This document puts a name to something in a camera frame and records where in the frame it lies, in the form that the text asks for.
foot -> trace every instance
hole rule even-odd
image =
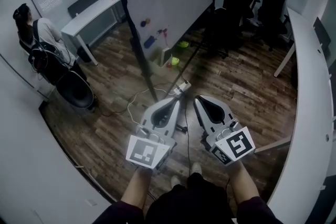
[[[176,185],[180,185],[181,181],[177,176],[173,176],[172,179],[170,180],[170,183],[172,185],[172,188],[175,187]]]
[[[199,173],[200,175],[202,175],[202,168],[201,165],[199,163],[194,163],[193,167],[191,168],[191,173]]]

table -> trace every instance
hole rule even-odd
[[[90,57],[91,61],[97,65],[98,62],[93,57],[92,53],[86,46],[83,39],[78,34],[84,27],[86,27],[90,22],[96,19],[100,14],[102,14],[107,9],[111,8],[114,4],[120,0],[98,0],[93,3],[82,13],[78,14],[74,19],[72,19],[65,27],[62,28],[61,32],[70,36],[77,38],[80,45],[83,47],[84,51]]]
[[[275,72],[276,77],[296,50],[298,104],[289,153],[268,202],[275,216],[286,224],[305,223],[327,174],[333,140],[333,105],[329,72],[313,26],[288,9],[295,44]],[[278,147],[273,144],[256,152]]]

desk leg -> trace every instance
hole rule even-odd
[[[84,51],[87,53],[87,55],[89,56],[89,58],[91,59],[91,61],[94,63],[95,66],[98,65],[98,62],[96,61],[96,59],[93,57],[92,53],[90,52],[90,50],[88,49],[88,47],[86,46],[85,42],[83,41],[83,39],[81,38],[80,35],[76,36],[78,42],[80,43],[80,45],[83,47]]]
[[[291,40],[291,43],[292,43],[292,46],[290,47],[289,52],[287,53],[287,55],[285,56],[285,58],[283,59],[283,61],[279,65],[277,71],[275,71],[274,77],[277,77],[280,74],[280,72],[283,70],[285,65],[288,63],[290,57],[292,57],[292,55],[295,51],[295,44],[294,44],[294,41],[292,41],[292,40]]]
[[[277,150],[278,148],[288,146],[290,145],[290,142],[292,140],[292,136],[287,136],[286,138],[283,138],[277,142],[271,143],[267,146],[262,146],[260,148],[257,148],[254,153],[259,153],[259,152],[264,152],[264,151],[269,151],[269,150]]]

seated woman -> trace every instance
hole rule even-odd
[[[13,19],[15,20],[21,46],[26,52],[30,53],[30,49],[36,42],[46,42],[53,45],[59,51],[64,63],[70,68],[71,71],[76,72],[85,81],[87,77],[76,62],[76,57],[67,49],[64,41],[62,40],[61,32],[56,26],[46,18],[40,18],[37,21],[37,32],[39,40],[36,41],[33,31],[33,18],[29,7],[22,4],[14,11]]]

woman's hair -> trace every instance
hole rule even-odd
[[[27,4],[22,4],[14,11],[13,19],[19,31],[20,39],[25,43],[31,44],[33,42],[33,28],[28,25],[29,12],[30,9]]]

